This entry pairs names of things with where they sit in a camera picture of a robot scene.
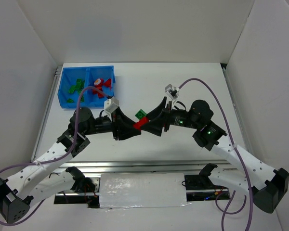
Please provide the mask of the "red green lego tower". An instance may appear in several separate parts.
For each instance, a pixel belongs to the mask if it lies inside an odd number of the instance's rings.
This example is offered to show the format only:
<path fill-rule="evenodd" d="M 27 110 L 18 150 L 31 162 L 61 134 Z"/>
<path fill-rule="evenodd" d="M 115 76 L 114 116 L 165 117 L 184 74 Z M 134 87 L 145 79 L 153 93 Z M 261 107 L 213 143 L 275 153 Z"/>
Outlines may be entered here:
<path fill-rule="evenodd" d="M 141 127 L 149 122 L 147 117 L 141 118 L 137 123 L 133 124 L 133 127 L 137 130 L 141 130 Z"/>

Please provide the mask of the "red 2x4 lego brick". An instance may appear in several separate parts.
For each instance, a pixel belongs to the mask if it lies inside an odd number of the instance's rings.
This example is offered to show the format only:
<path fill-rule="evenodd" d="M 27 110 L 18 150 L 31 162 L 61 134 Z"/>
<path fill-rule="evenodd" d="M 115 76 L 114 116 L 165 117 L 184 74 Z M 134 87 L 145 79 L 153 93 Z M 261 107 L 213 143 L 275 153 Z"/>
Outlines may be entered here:
<path fill-rule="evenodd" d="M 108 88 L 111 88 L 111 84 L 112 84 L 112 79 L 110 78 L 104 82 L 104 86 Z"/>

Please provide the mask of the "green 2x2 tall lego brick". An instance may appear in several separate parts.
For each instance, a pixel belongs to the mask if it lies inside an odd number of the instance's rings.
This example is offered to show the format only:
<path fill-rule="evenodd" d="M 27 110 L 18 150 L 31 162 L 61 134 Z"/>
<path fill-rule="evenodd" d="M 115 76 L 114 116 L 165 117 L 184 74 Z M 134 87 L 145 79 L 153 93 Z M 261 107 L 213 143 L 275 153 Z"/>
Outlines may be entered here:
<path fill-rule="evenodd" d="M 73 100 L 73 99 L 68 99 L 67 101 L 66 101 L 67 103 L 74 103 L 75 101 Z"/>

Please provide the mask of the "dark green 2x2 lego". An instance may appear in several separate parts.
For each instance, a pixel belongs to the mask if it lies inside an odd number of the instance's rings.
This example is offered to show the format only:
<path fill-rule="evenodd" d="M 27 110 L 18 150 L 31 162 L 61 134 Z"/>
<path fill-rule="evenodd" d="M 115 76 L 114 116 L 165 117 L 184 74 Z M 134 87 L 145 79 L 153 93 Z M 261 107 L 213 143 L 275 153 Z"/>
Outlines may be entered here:
<path fill-rule="evenodd" d="M 77 88 L 77 89 L 82 89 L 82 88 L 84 87 L 84 82 L 85 82 L 84 79 L 77 79 L 77 81 L 76 81 L 76 88 Z"/>

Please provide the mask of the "green on red lego stack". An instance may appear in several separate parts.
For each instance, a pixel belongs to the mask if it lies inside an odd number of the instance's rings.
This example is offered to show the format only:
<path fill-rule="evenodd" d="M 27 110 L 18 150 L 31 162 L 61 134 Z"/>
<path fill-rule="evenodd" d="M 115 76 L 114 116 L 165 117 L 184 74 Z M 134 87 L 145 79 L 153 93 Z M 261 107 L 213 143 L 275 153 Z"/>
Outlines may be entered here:
<path fill-rule="evenodd" d="M 140 109 L 136 114 L 135 117 L 139 120 L 146 117 L 146 112 L 143 109 Z"/>

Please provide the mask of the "red half-round lego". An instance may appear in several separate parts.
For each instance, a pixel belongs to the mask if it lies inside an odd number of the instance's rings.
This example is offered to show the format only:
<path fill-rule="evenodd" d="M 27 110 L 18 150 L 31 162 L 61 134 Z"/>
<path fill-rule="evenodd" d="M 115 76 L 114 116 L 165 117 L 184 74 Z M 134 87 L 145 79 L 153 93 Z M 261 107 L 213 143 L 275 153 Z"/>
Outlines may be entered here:
<path fill-rule="evenodd" d="M 103 79 L 103 78 L 97 78 L 97 79 L 94 81 L 93 85 L 97 87 L 97 86 L 102 86 L 103 83 L 104 83 L 104 79 Z"/>

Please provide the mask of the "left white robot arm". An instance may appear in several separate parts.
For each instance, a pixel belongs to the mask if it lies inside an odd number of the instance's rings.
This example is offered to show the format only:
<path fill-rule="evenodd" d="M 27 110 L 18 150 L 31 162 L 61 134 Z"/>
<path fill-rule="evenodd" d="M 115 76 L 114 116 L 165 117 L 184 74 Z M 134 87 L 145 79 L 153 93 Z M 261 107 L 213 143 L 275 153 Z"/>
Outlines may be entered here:
<path fill-rule="evenodd" d="M 30 218 L 32 206 L 40 206 L 56 193 L 72 190 L 76 193 L 95 193 L 95 184 L 77 167 L 61 173 L 55 170 L 72 160 L 89 144 L 88 135 L 111 132 L 115 140 L 126 140 L 141 134 L 140 122 L 126 117 L 120 108 L 110 115 L 94 118 L 88 107 L 77 108 L 68 128 L 39 158 L 30 163 L 9 166 L 6 170 L 22 169 L 6 179 L 0 177 L 0 214 L 4 226 L 15 226 Z"/>

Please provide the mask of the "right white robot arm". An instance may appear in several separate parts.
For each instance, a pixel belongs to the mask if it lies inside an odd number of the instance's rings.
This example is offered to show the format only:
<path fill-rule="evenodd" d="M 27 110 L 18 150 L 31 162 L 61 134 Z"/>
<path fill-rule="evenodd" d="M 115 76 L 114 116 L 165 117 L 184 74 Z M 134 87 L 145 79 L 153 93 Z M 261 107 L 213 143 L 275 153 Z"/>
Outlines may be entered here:
<path fill-rule="evenodd" d="M 273 213 L 288 191 L 289 173 L 275 169 L 239 145 L 234 144 L 230 134 L 212 121 L 213 111 L 204 100 L 196 100 L 189 111 L 172 109 L 165 99 L 138 123 L 140 130 L 161 136 L 170 126 L 195 129 L 193 138 L 198 146 L 218 155 L 237 170 L 226 173 L 215 164 L 206 165 L 200 172 L 205 181 L 225 186 L 251 195 L 253 203 L 266 213 Z"/>

